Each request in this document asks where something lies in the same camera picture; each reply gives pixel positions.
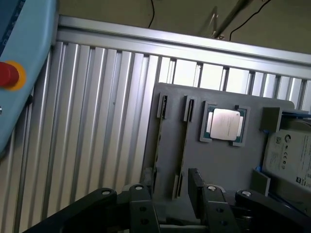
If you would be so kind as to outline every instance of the metal panel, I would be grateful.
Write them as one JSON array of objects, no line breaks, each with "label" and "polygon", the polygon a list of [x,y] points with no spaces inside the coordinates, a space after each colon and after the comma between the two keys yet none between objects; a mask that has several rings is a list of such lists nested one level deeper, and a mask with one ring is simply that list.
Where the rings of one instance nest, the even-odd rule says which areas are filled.
[{"label": "metal panel", "polygon": [[223,67],[210,64],[204,64],[200,88],[220,90],[222,81]]},{"label": "metal panel", "polygon": [[78,172],[77,189],[75,199],[80,199],[88,193],[89,176],[92,166],[94,151],[94,139],[97,129],[97,116],[100,104],[103,69],[105,59],[105,49],[96,48],[94,51],[94,62],[91,72],[90,86],[87,90],[88,98],[86,102],[86,116],[83,131],[82,148],[80,154],[80,168]]},{"label": "metal panel", "polygon": [[298,106],[300,88],[301,79],[291,78],[288,100],[294,103],[295,108]]},{"label": "metal panel", "polygon": [[106,159],[106,165],[104,170],[104,187],[115,188],[114,180],[116,174],[116,167],[119,156],[119,148],[121,147],[122,137],[122,120],[124,117],[126,106],[126,89],[129,81],[131,56],[129,52],[122,53],[119,84],[117,90],[117,98],[115,100],[115,112],[112,122],[112,132],[110,138],[110,144],[108,148],[108,155]]},{"label": "metal panel", "polygon": [[264,75],[263,97],[273,98],[275,95],[276,76],[272,74]]},{"label": "metal panel", "polygon": [[248,72],[247,70],[231,68],[229,70],[226,91],[246,94]]},{"label": "metal panel", "polygon": [[310,111],[309,55],[68,17],[60,24],[0,164],[1,233],[23,231],[98,187],[139,182],[156,81]]},{"label": "metal panel", "polygon": [[306,89],[302,96],[302,110],[311,112],[311,81],[306,83]]},{"label": "metal panel", "polygon": [[193,86],[196,62],[177,60],[173,84]]},{"label": "metal panel", "polygon": [[132,142],[132,130],[135,120],[135,110],[138,100],[138,91],[141,80],[143,58],[144,58],[143,54],[135,54],[134,57],[134,64],[132,68],[131,84],[130,84],[131,89],[128,94],[128,103],[124,120],[125,123],[122,132],[122,139],[120,139],[122,145],[120,149],[120,157],[117,167],[116,184],[115,184],[115,189],[117,192],[122,191],[127,175],[127,163],[130,155],[130,148]]}]

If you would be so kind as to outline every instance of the light blue panel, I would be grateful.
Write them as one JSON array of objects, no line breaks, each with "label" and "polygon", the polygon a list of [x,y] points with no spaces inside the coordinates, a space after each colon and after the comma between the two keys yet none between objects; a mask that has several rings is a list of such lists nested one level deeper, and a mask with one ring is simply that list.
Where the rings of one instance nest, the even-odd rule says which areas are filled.
[{"label": "light blue panel", "polygon": [[3,151],[51,46],[56,0],[26,0],[0,61],[12,60],[26,70],[18,91],[0,89],[0,152]]},{"label": "light blue panel", "polygon": [[11,16],[18,2],[18,0],[0,0],[0,38],[4,34],[4,31],[10,22]]}]

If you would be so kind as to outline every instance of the red button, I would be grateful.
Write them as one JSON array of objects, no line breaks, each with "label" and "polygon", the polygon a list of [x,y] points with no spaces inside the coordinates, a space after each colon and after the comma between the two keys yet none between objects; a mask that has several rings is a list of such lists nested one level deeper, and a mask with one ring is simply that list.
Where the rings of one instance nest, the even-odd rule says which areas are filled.
[{"label": "red button", "polygon": [[18,70],[14,66],[0,62],[0,86],[14,86],[18,79]]}]

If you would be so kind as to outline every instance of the cable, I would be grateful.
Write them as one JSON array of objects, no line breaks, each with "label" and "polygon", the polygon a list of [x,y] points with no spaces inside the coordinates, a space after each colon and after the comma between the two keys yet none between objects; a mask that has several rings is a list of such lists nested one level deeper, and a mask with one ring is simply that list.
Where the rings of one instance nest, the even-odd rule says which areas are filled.
[{"label": "cable", "polygon": [[259,10],[257,10],[255,13],[253,13],[243,24],[241,24],[239,27],[237,27],[236,29],[234,29],[231,33],[230,33],[230,36],[229,36],[229,41],[231,41],[231,37],[232,37],[232,34],[240,29],[241,27],[243,27],[253,16],[257,15],[261,10],[262,8],[267,5],[271,0],[267,0],[260,8]]},{"label": "cable", "polygon": [[148,26],[148,28],[150,28],[150,26],[151,26],[151,24],[152,24],[152,22],[154,21],[154,18],[155,18],[155,5],[154,5],[154,1],[153,0],[150,0],[151,1],[151,5],[152,5],[152,19],[151,19],[151,21],[150,21],[150,23],[149,23],[149,26]]}]

